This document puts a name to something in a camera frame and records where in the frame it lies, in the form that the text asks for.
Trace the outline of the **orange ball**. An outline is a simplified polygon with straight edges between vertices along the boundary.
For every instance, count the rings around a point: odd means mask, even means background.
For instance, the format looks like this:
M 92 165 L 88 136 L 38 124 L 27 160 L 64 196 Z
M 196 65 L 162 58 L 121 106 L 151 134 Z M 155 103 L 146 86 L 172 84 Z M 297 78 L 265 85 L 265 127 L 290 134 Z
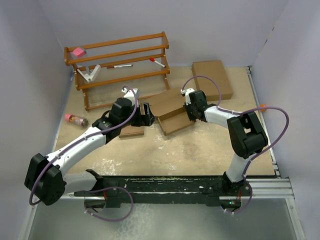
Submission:
M 261 104 L 259 107 L 260 107 L 260 111 L 261 111 L 261 112 L 264 112 L 264 111 L 267 110 L 267 109 L 266 109 L 266 107 L 267 107 L 266 104 Z

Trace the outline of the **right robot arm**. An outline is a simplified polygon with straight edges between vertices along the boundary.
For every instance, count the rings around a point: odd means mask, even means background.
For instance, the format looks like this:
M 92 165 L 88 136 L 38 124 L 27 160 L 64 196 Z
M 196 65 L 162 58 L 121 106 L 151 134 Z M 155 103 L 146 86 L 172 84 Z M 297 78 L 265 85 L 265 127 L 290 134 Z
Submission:
M 251 158 L 269 142 L 259 118 L 254 112 L 236 113 L 208 104 L 201 90 L 188 88 L 180 93 L 185 97 L 184 108 L 190 121 L 217 124 L 228 130 L 234 155 L 222 176 L 222 190 L 228 196 L 235 195 L 244 184 Z

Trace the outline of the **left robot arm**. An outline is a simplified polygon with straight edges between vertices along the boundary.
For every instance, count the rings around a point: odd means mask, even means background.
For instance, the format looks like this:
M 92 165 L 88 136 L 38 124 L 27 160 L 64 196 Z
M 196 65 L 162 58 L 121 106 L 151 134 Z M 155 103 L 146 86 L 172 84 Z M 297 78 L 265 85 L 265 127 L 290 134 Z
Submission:
M 103 184 L 95 173 L 86 170 L 68 174 L 68 171 L 88 154 L 118 137 L 123 128 L 149 127 L 154 121 L 147 102 L 135 104 L 128 98 L 118 98 L 81 136 L 55 152 L 45 156 L 37 153 L 31 158 L 24 181 L 31 191 L 29 204 L 36 204 L 34 196 L 47 206 L 69 193 L 87 191 L 91 196 L 98 196 Z

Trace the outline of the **small closed cardboard box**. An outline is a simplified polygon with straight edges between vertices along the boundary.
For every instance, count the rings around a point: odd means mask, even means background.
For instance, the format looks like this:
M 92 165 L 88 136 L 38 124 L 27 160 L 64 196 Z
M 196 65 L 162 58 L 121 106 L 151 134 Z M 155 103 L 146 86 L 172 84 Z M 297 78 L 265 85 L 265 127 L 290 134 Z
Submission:
M 120 132 L 120 138 L 138 137 L 144 135 L 144 127 L 127 126 Z

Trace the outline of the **large closed cardboard box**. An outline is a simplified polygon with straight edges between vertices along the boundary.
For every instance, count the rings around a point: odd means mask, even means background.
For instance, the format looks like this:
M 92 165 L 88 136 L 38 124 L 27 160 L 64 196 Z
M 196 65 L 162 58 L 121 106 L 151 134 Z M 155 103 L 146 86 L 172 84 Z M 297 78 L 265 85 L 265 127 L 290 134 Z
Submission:
M 193 62 L 191 70 L 193 76 L 205 76 L 212 79 L 220 89 L 222 100 L 232 98 L 234 92 L 221 60 Z M 219 91 L 210 80 L 196 77 L 194 82 L 196 89 L 205 93 L 208 102 L 219 100 Z

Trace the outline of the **red capped marker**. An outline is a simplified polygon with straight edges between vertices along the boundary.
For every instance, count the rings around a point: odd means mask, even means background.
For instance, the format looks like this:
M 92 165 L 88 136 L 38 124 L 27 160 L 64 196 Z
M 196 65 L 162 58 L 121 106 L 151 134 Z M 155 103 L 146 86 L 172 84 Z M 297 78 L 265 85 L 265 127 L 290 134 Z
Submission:
M 162 64 L 161 62 L 155 60 L 153 57 L 150 57 L 149 60 L 153 63 L 156 63 L 157 65 L 161 66 L 162 68 L 166 68 L 166 66 L 164 64 Z

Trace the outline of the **black capped white marker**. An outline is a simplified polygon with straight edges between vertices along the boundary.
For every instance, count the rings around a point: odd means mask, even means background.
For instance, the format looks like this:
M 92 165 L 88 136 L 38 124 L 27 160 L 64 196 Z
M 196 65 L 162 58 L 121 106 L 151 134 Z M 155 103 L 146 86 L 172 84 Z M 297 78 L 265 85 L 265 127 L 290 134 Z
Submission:
M 120 65 L 111 65 L 107 66 L 107 69 L 115 69 L 115 68 L 130 68 L 133 67 L 133 64 L 120 64 Z

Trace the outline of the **wooden rack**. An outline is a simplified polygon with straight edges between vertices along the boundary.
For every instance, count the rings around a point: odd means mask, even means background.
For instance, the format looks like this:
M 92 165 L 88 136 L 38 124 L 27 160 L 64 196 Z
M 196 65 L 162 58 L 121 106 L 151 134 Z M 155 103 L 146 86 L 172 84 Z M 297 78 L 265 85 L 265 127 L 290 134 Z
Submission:
M 72 51 L 82 47 L 86 55 L 76 58 Z M 74 73 L 75 88 L 83 94 L 84 109 L 91 111 L 108 107 L 114 98 L 121 96 L 116 87 L 129 85 L 141 91 L 140 98 L 146 99 L 170 90 L 168 74 L 170 67 L 166 51 L 169 49 L 169 40 L 165 32 L 85 44 L 81 46 L 65 47 L 63 50 L 64 62 L 71 66 Z M 150 61 L 164 64 L 166 68 Z M 133 67 L 107 69 L 108 66 L 133 64 Z M 101 66 L 97 78 L 86 83 L 77 72 L 84 73 L 85 67 L 92 71 L 96 65 Z

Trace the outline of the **small pink capped bottle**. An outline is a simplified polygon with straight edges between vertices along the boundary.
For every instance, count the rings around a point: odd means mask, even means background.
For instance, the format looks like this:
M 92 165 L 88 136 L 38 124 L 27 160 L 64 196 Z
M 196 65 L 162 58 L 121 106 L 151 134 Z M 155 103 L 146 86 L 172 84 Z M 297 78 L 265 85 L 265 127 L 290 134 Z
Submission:
M 89 125 L 89 122 L 85 117 L 76 116 L 76 115 L 69 114 L 69 113 L 66 113 L 64 115 L 64 119 L 68 123 L 72 123 L 72 124 L 75 124 L 75 125 L 83 127 L 83 128 L 86 128 Z

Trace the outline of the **white eraser brush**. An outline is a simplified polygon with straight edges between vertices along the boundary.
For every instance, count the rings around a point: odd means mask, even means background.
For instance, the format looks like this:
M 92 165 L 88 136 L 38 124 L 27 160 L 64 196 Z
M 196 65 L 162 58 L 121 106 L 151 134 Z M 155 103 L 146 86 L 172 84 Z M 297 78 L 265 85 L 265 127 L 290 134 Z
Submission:
M 88 66 L 85 67 L 85 72 L 81 71 L 79 68 L 77 72 L 84 78 L 86 83 L 92 83 L 97 78 L 98 74 L 101 71 L 101 66 L 97 64 L 93 70 L 90 70 Z

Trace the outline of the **pink eraser block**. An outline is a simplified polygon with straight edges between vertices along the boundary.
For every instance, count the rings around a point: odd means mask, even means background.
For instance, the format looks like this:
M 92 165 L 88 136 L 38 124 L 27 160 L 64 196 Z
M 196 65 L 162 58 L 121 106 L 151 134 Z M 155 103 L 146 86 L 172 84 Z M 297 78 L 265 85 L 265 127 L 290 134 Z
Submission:
M 72 51 L 72 54 L 76 58 L 82 58 L 87 54 L 87 51 L 83 47 L 77 47 Z

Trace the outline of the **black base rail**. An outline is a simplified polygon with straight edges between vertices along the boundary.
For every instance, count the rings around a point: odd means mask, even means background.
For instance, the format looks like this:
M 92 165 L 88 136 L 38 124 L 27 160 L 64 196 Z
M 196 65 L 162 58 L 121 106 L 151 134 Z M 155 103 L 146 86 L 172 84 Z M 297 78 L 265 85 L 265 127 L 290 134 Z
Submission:
M 250 184 L 229 181 L 223 175 L 107 176 L 93 170 L 97 182 L 92 190 L 77 191 L 87 205 L 118 208 L 121 204 L 201 204 L 237 210 L 242 197 L 253 194 Z

